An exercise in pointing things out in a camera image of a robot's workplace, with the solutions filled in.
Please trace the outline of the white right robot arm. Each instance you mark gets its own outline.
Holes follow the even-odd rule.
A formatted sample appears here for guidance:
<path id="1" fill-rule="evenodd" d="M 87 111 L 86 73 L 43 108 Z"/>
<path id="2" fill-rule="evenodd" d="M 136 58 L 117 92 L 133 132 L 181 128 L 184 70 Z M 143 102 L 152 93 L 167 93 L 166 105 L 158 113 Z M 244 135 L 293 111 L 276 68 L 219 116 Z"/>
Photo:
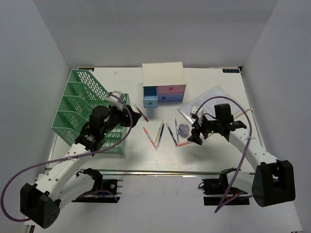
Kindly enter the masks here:
<path id="1" fill-rule="evenodd" d="M 191 136 L 188 141 L 201 145 L 209 134 L 218 133 L 242 153 L 254 169 L 253 175 L 240 171 L 240 167 L 222 170 L 219 187 L 225 193 L 239 189 L 253 196 L 261 206 L 271 206 L 295 200 L 294 168 L 288 160 L 279 160 L 269 153 L 243 122 L 235 121 L 230 105 L 215 105 L 215 117 L 207 119 L 203 110 L 192 107 Z"/>

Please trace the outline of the purple gel pen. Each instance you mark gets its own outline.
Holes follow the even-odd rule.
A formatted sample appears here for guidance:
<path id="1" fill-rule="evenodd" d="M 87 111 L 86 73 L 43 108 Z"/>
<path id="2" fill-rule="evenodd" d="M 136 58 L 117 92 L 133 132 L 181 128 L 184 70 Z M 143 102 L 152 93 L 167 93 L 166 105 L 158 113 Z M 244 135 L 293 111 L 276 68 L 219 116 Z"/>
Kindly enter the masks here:
<path id="1" fill-rule="evenodd" d="M 168 129 L 168 131 L 169 131 L 169 133 L 170 133 L 170 135 L 171 135 L 171 137 L 173 139 L 174 144 L 177 146 L 177 140 L 175 139 L 175 136 L 174 136 L 174 134 L 173 134 L 173 132 L 171 130 L 171 127 L 170 127 L 168 122 L 166 122 L 166 127 L 167 127 L 167 129 Z"/>

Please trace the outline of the purple-blue wide drawer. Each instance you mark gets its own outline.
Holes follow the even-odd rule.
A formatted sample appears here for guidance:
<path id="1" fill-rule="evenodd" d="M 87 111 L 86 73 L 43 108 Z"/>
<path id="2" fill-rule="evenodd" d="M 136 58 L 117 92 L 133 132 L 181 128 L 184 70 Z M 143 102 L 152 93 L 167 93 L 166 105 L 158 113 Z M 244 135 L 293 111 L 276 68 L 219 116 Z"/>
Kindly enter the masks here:
<path id="1" fill-rule="evenodd" d="M 157 102 L 182 102 L 184 93 L 173 93 L 173 94 L 160 94 L 158 95 Z"/>

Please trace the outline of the light blue drawer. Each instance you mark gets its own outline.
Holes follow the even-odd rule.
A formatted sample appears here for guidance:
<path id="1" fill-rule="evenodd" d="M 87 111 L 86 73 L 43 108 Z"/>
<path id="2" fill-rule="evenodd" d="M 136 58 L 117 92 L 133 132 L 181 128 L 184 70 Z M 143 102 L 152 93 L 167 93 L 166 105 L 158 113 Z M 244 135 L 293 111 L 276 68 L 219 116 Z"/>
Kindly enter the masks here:
<path id="1" fill-rule="evenodd" d="M 143 88 L 143 107 L 157 108 L 158 94 L 157 86 L 145 86 Z"/>

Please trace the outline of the light blue pen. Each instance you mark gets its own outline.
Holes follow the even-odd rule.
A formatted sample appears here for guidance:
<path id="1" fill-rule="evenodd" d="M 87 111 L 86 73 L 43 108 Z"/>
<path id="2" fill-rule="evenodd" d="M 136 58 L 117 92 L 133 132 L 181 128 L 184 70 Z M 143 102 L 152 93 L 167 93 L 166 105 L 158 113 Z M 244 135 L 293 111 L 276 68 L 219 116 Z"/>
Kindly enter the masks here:
<path id="1" fill-rule="evenodd" d="M 174 119 L 174 123 L 175 123 L 175 132 L 176 132 L 176 141 L 177 144 L 179 144 L 179 132 L 178 132 L 178 125 L 177 125 L 177 119 Z"/>

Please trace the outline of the pink drawer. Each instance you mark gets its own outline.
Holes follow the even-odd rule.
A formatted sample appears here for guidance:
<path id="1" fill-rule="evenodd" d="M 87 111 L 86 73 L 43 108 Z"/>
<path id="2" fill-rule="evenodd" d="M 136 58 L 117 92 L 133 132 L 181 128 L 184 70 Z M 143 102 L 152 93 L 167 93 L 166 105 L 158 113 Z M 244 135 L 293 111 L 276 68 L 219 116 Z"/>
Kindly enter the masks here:
<path id="1" fill-rule="evenodd" d="M 157 92 L 159 95 L 165 95 L 165 94 L 178 94 L 178 93 L 184 93 L 186 89 L 185 84 L 179 84 L 179 85 L 161 85 L 158 86 Z"/>

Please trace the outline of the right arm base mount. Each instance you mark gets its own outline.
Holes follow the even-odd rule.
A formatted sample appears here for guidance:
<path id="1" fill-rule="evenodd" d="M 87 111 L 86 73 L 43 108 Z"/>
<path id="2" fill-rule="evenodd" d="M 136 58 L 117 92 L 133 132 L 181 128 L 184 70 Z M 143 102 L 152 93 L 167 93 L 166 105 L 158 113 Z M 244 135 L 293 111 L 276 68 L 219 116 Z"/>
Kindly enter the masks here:
<path id="1" fill-rule="evenodd" d="M 235 170 L 235 168 L 226 169 L 221 171 L 217 178 L 215 176 L 212 176 L 211 178 L 202 179 L 202 181 L 198 185 L 198 189 L 201 189 L 203 191 L 204 206 L 217 206 L 219 204 L 222 196 L 224 195 L 229 185 L 229 181 L 226 175 L 228 173 L 234 174 Z M 230 188 L 230 191 L 225 197 L 224 202 L 226 202 L 227 200 L 231 200 L 239 193 L 241 193 L 241 195 L 227 205 L 249 205 L 249 195 L 247 193 L 242 194 L 242 191 L 235 187 Z"/>

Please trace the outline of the dark blue pen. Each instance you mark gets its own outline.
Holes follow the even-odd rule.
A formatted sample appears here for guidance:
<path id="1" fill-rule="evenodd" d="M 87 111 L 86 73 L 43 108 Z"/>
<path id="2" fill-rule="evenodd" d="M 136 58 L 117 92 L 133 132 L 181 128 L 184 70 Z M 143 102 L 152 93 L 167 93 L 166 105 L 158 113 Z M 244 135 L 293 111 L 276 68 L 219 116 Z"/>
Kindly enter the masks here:
<path id="1" fill-rule="evenodd" d="M 160 146 L 160 141 L 161 141 L 161 138 L 162 138 L 162 135 L 163 135 L 164 126 L 165 126 L 165 124 L 162 123 L 162 126 L 161 126 L 161 128 L 160 128 L 160 134 L 159 134 L 159 137 L 158 137 L 158 140 L 157 140 L 157 144 L 156 144 L 157 147 Z"/>

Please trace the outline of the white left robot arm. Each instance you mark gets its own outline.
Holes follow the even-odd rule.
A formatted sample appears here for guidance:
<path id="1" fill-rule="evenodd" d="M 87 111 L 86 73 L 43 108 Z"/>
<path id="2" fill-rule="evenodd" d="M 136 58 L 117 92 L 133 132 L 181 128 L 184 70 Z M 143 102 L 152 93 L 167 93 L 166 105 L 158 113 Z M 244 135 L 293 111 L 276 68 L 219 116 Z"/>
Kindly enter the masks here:
<path id="1" fill-rule="evenodd" d="M 84 193 L 99 193 L 103 188 L 99 171 L 88 168 L 76 178 L 74 173 L 99 152 L 108 133 L 117 126 L 132 128 L 140 117 L 130 105 L 95 107 L 67 155 L 34 184 L 26 183 L 21 188 L 21 213 L 46 229 L 68 203 Z"/>

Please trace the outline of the clear paperclip container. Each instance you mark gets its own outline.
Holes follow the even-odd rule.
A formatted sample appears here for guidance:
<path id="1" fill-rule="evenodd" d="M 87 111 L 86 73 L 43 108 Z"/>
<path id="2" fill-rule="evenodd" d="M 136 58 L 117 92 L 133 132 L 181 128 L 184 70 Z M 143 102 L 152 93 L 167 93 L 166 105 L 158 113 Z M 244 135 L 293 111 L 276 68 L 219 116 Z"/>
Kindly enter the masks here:
<path id="1" fill-rule="evenodd" d="M 190 133 L 190 127 L 186 123 L 181 123 L 178 125 L 178 133 L 181 137 L 187 137 Z"/>

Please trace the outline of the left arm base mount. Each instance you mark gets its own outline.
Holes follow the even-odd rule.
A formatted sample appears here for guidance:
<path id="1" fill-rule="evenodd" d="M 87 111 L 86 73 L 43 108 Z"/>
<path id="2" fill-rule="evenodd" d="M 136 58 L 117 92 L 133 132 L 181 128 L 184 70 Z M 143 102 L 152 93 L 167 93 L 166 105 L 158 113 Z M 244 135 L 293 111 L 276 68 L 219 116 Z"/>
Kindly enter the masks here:
<path id="1" fill-rule="evenodd" d="M 93 188 L 86 193 L 81 194 L 72 202 L 83 203 L 118 203 L 120 194 L 122 193 L 123 180 L 105 178 L 99 175 L 99 172 L 94 172 Z"/>

